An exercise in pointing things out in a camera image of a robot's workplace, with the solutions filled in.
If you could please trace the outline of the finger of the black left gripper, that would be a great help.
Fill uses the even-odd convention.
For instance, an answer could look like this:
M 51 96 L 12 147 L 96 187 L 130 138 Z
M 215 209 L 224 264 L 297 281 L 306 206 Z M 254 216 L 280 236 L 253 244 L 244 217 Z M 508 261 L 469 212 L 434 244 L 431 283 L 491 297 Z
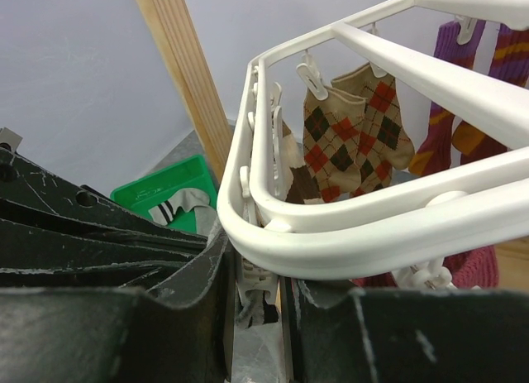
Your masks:
M 3 287 L 128 286 L 178 271 L 205 246 L 188 232 L 110 227 L 1 202 Z
M 205 236 L 153 223 L 5 148 L 1 149 L 1 198 L 53 216 L 176 238 L 192 244 L 207 242 Z

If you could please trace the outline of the beige sock maroon toe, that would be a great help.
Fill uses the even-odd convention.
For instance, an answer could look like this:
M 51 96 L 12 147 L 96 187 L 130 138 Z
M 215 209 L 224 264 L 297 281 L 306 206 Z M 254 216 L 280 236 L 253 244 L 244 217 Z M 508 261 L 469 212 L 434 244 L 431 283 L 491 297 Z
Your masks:
M 443 266 L 452 274 L 452 282 L 457 288 L 498 286 L 499 272 L 494 246 L 448 256 L 443 261 Z M 397 286 L 390 273 L 353 279 L 351 282 L 359 287 L 370 288 Z

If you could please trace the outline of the white plastic clip hanger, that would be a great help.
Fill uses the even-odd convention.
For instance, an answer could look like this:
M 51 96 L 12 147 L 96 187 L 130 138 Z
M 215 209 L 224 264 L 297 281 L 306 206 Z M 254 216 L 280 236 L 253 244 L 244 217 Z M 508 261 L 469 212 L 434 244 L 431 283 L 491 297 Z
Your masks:
M 528 0 L 388 0 L 247 67 L 217 211 L 278 275 L 452 286 L 448 256 L 528 233 L 528 92 L 471 69 L 528 55 Z

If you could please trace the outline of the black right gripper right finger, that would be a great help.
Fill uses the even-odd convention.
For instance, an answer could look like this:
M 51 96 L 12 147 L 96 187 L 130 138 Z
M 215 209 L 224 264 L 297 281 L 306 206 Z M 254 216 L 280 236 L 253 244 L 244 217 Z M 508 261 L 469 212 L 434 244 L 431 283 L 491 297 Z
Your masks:
M 293 382 L 525 382 L 528 297 L 282 278 Z

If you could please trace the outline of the green plastic tray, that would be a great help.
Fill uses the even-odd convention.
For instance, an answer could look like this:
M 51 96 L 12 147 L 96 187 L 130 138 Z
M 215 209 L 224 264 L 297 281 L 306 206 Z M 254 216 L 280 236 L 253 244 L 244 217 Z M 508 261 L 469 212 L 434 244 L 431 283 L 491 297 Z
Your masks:
M 181 160 L 154 174 L 114 189 L 111 193 L 111 200 L 153 221 L 149 215 L 149 209 L 184 188 L 200 189 L 207 193 L 210 197 L 210 205 L 216 210 L 217 190 L 207 169 L 206 161 L 200 155 Z M 195 214 L 194 212 L 179 212 L 176 221 L 164 227 L 196 233 Z

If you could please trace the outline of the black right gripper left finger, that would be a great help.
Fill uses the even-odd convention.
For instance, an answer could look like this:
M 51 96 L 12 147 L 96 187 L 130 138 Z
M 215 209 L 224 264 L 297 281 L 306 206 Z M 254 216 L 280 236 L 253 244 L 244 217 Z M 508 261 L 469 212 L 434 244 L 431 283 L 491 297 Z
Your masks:
M 233 248 L 207 247 L 148 290 L 22 275 L 1 287 L 4 382 L 223 382 L 231 377 Z

